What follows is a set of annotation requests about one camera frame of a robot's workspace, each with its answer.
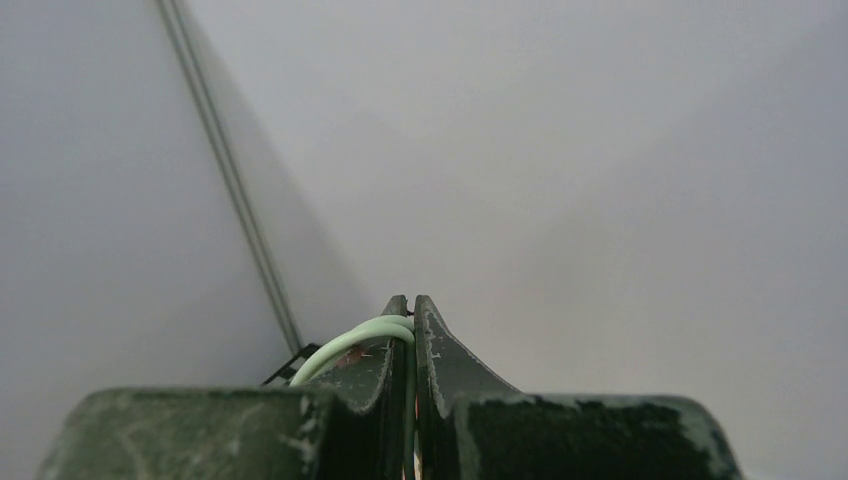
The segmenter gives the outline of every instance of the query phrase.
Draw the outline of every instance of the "gray wall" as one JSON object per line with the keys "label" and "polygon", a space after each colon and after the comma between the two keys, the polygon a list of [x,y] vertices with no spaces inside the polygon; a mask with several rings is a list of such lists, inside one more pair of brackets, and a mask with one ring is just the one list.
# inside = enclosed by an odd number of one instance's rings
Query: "gray wall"
{"label": "gray wall", "polygon": [[844,2],[190,4],[306,339],[428,292],[524,389],[844,478]]}
{"label": "gray wall", "polygon": [[288,357],[153,1],[0,2],[0,478],[93,389]]}

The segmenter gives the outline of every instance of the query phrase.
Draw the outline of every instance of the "dark green metal part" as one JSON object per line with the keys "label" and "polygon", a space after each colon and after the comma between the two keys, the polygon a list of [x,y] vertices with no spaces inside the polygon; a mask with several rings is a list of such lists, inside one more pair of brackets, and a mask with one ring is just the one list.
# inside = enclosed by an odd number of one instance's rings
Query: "dark green metal part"
{"label": "dark green metal part", "polygon": [[425,479],[741,478],[721,428],[680,397],[526,395],[415,302]]}
{"label": "dark green metal part", "polygon": [[[384,310],[406,313],[403,296]],[[396,480],[404,348],[378,342],[364,361],[297,388],[95,393],[68,417],[38,478]]]}
{"label": "dark green metal part", "polygon": [[[383,313],[406,308],[396,296]],[[428,480],[741,478],[696,402],[524,394],[450,333],[429,297],[414,315],[415,365],[406,345],[385,339],[297,388],[95,393],[68,417],[38,478],[397,479],[411,394]],[[416,391],[406,391],[416,370]]]}

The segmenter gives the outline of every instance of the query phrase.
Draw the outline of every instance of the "metal rod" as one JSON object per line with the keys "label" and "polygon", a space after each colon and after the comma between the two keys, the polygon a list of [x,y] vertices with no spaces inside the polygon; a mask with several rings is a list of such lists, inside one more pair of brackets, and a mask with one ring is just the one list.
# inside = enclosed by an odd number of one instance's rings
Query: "metal rod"
{"label": "metal rod", "polygon": [[203,127],[206,130],[209,143],[212,145],[215,159],[218,162],[221,175],[224,177],[224,183],[227,185],[242,230],[247,237],[253,259],[257,268],[259,268],[259,274],[262,277],[262,283],[265,286],[265,292],[268,294],[274,315],[280,324],[289,350],[296,353],[303,348],[303,343],[285,301],[282,280],[268,248],[268,242],[262,233],[255,210],[250,204],[238,164],[221,124],[220,115],[212,101],[212,95],[197,55],[197,47],[189,34],[183,2],[180,0],[156,0],[156,3],[159,5],[159,11],[179,58],[197,111],[203,120]]}

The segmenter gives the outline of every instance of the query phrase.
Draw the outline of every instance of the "thin metal pole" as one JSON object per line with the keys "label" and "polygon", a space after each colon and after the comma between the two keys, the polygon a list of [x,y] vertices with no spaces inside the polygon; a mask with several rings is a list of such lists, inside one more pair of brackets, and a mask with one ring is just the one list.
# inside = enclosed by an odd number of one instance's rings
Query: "thin metal pole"
{"label": "thin metal pole", "polygon": [[303,343],[285,301],[280,274],[268,248],[268,242],[265,240],[256,219],[255,210],[250,204],[238,164],[235,161],[220,116],[215,109],[212,95],[205,82],[201,63],[197,56],[197,47],[189,35],[183,2],[180,0],[156,0],[156,3],[159,5],[159,11],[162,14],[168,35],[171,37],[171,43],[174,45],[174,50],[180,60],[197,111],[203,120],[206,135],[209,137],[209,143],[212,144],[215,159],[218,162],[221,175],[224,177],[224,182],[227,184],[227,190],[230,192],[230,198],[238,214],[242,230],[250,244],[253,259],[259,268],[259,274],[262,277],[265,292],[271,301],[274,315],[283,330],[291,353],[296,354],[303,348]]}

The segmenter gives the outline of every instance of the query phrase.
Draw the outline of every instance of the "light green wire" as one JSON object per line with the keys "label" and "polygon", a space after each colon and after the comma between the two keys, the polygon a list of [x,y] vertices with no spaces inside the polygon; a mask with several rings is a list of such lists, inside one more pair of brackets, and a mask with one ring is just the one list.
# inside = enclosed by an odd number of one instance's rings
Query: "light green wire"
{"label": "light green wire", "polygon": [[332,365],[357,343],[377,337],[394,337],[406,342],[406,394],[404,411],[404,476],[415,478],[415,326],[402,315],[383,315],[360,323],[353,330],[331,340],[304,362],[291,380],[302,385]]}

